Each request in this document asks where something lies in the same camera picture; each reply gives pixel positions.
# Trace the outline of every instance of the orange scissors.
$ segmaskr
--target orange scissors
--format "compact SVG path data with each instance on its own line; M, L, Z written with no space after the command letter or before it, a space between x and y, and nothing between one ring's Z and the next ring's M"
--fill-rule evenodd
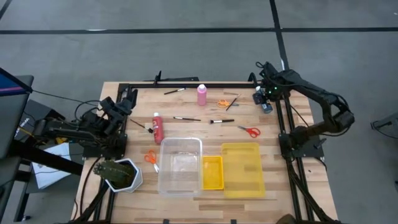
M156 173L159 173L159 167L156 165L156 153L153 150L149 150L144 156L145 161L150 162L154 165Z
M242 126L238 126L238 128L245 130L247 133L250 134L252 138L256 138L261 134L260 130L258 128L245 128Z
M231 103L226 101L226 100L219 100L217 102L217 106L219 108L226 108L227 106L229 106ZM233 103L232 106L239 106L237 103Z

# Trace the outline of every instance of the wooden tabletop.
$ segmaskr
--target wooden tabletop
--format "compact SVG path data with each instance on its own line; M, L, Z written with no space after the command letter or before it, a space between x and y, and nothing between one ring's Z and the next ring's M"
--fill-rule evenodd
M116 99L118 82L104 83L101 99L110 96ZM277 113L264 114L252 99L254 89L250 88L209 88L207 105L197 105L196 89L187 89L164 95L173 89L141 88L138 90L137 105L130 118L152 127L154 112L160 113L164 120L165 137L195 137L203 141L203 155L221 155L221 145L225 142L257 142L260 145L262 171L266 188L265 198L225 198L223 191L206 190L199 197L163 197L157 191L157 174L152 164L144 161L144 154L153 149L158 153L160 146L145 129L128 122L126 134L128 144L125 157L130 158L142 169L143 184L133 193L118 193L114 201L112 223L162 223L169 219L171 223L229 223L237 219L238 223L275 223L282 215L294 214L292 196L286 163L280 155L277 135L280 133ZM232 101L241 94L228 111L218 108L220 99ZM308 99L300 93L291 92L290 102L303 118L313 123ZM287 117L282 103L286 130ZM173 116L201 119L202 121L182 121ZM210 119L235 119L233 123L208 124ZM303 125L294 113L296 125ZM253 139L238 125L257 127L261 135ZM83 181L95 159L85 162L80 185L76 196L80 204ZM308 188L319 206L332 218L337 219L325 168L315 159L303 159ZM83 199L86 208L98 192L100 177L90 174ZM300 206L306 219L305 206L301 193ZM108 194L105 195L101 209L101 219L105 218Z

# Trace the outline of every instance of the computer screen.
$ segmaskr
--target computer screen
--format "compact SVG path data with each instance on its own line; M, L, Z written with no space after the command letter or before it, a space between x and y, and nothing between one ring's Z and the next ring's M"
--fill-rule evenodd
M32 93L31 87L0 68L0 96Z

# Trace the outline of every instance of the red paint bottle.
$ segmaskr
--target red paint bottle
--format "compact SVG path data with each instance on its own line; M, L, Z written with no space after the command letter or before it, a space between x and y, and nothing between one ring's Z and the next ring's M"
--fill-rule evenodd
M163 121L162 118L159 116L159 113L154 113L154 119L152 120L152 123L154 125L155 143L161 144L164 138L164 133L163 133Z

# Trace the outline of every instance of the gray floor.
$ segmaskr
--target gray floor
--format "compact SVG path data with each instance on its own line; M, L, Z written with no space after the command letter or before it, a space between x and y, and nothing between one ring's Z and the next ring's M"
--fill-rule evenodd
M282 27L398 27L398 2L276 0ZM0 29L133 29L272 27L264 0L13 0ZM398 142L369 122L398 111L398 33L284 34L290 67L340 93L356 116L351 130L324 149L339 218L348 223L398 219ZM274 33L0 35L0 65L35 76L34 88L80 100L97 99L104 81L198 76L246 80L256 61L281 68ZM34 93L32 98L72 117L76 104ZM321 111L312 103L316 121ZM27 223L70 218L78 178L31 195ZM12 223L22 184L15 183L2 223Z

